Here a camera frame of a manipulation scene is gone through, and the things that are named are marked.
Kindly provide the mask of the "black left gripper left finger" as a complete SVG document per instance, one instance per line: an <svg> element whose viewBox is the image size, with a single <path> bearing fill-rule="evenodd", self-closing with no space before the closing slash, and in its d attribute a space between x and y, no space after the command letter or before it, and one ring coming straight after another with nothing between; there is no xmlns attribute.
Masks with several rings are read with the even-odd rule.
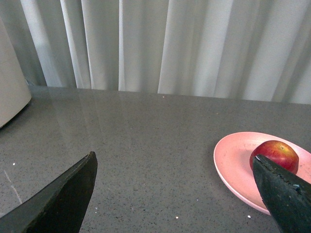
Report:
<svg viewBox="0 0 311 233"><path fill-rule="evenodd" d="M2 233L77 233L94 190L98 162L90 152L0 219Z"/></svg>

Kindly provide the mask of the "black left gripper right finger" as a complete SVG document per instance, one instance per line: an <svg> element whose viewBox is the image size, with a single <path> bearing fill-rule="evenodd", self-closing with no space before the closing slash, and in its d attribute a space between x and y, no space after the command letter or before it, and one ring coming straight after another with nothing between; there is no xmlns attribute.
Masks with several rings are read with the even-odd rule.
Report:
<svg viewBox="0 0 311 233"><path fill-rule="evenodd" d="M311 184L259 154L253 175L260 196L282 233L311 231Z"/></svg>

